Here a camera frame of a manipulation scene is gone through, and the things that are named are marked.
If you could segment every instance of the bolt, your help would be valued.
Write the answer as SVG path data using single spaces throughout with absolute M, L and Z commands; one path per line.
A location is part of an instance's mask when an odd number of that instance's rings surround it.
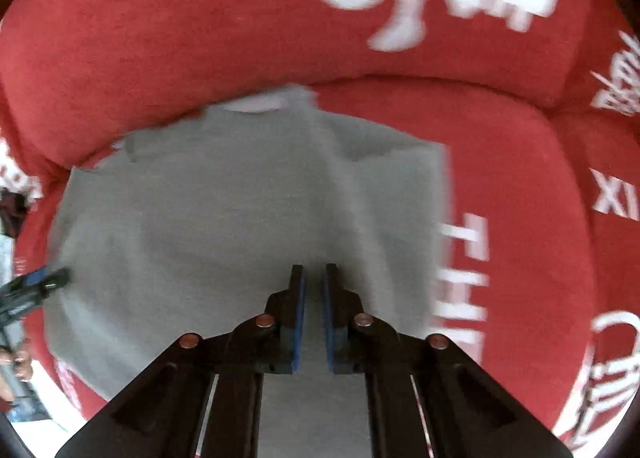
M 371 326 L 373 324 L 373 316 L 368 313 L 362 312 L 357 314 L 357 316 L 353 318 L 353 321 L 361 328 L 366 328 L 367 326 Z
M 434 333 L 429 335 L 429 346 L 434 350 L 444 350 L 449 346 L 449 339 L 441 333 Z
M 180 337 L 180 346 L 185 350 L 191 350 L 200 344 L 200 337 L 195 333 L 185 333 Z
M 255 318 L 255 323 L 259 328 L 271 328 L 275 324 L 275 322 L 275 317 L 268 313 L 260 314 Z

